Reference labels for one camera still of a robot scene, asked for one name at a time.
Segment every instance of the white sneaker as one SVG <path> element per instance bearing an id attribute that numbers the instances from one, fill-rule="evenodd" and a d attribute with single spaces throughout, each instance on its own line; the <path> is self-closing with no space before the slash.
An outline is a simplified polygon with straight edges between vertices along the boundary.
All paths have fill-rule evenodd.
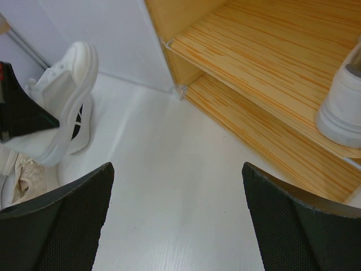
<path id="1" fill-rule="evenodd" d="M 321 133 L 336 143 L 361 148 L 361 43 L 347 56 L 333 78 L 316 116 Z"/>
<path id="2" fill-rule="evenodd" d="M 36 103 L 59 120 L 60 127 L 16 137 L 5 145 L 40 164 L 57 164 L 67 153 L 79 108 L 90 94 L 97 74 L 95 47 L 86 42 L 74 43 L 64 58 L 47 69 L 28 91 Z"/>
<path id="3" fill-rule="evenodd" d="M 19 154 L 15 174 L 7 181 L 13 183 L 12 205 L 36 198 L 59 187 L 58 167 L 44 167 L 25 154 Z"/>
<path id="4" fill-rule="evenodd" d="M 74 126 L 72 141 L 70 142 L 67 154 L 73 154 L 88 145 L 90 138 L 90 117 L 92 108 L 93 100 L 91 95 L 89 95 L 86 97 L 79 110 Z"/>

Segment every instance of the floor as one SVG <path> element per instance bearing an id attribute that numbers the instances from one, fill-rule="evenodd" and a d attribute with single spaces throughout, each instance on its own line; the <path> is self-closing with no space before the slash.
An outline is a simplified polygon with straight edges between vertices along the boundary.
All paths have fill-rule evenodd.
<path id="1" fill-rule="evenodd" d="M 94 271 L 264 270 L 241 169 L 284 176 L 186 100 L 105 75 L 93 97 L 91 142 L 59 178 L 115 168 Z"/>

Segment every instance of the black object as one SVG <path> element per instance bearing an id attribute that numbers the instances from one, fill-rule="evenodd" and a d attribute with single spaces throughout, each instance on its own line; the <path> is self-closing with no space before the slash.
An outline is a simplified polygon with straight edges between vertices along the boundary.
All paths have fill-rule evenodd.
<path id="1" fill-rule="evenodd" d="M 107 163 L 84 177 L 0 211 L 1 271 L 90 271 L 111 196 Z"/>
<path id="2" fill-rule="evenodd" d="M 361 270 L 361 209 L 245 163 L 247 204 L 266 271 Z"/>
<path id="3" fill-rule="evenodd" d="M 59 120 L 27 96 L 11 64 L 0 62 L 0 142 L 59 125 Z"/>

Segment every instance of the wooden shoe rack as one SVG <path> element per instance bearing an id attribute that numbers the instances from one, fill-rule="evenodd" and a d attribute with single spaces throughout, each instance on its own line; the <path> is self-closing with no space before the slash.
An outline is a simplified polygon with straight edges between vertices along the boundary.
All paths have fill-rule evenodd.
<path id="1" fill-rule="evenodd" d="M 147 5 L 180 95 L 300 187 L 347 200 L 361 184 L 361 149 L 328 140 L 314 119 L 361 34 L 361 2 L 147 0 Z"/>

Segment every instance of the chunky sole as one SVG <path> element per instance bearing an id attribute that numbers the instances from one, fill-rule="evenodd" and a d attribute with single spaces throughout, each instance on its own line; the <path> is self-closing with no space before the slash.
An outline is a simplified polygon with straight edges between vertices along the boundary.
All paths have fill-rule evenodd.
<path id="1" fill-rule="evenodd" d="M 81 113 L 81 126 L 78 134 L 70 142 L 67 154 L 74 154 L 85 148 L 90 139 L 90 119 L 93 109 L 93 99 L 91 95 L 85 98 Z"/>
<path id="2" fill-rule="evenodd" d="M 34 158 L 39 164 L 48 167 L 53 166 L 67 153 L 79 108 L 93 89 L 98 75 L 98 53 L 93 45 L 87 44 L 87 49 L 91 60 L 87 76 L 65 104 L 59 118 L 60 127 L 57 129 L 51 144 L 41 156 Z"/>
<path id="3" fill-rule="evenodd" d="M 345 123 L 337 118 L 323 103 L 316 116 L 316 126 L 328 139 L 338 144 L 361 148 L 361 127 Z"/>

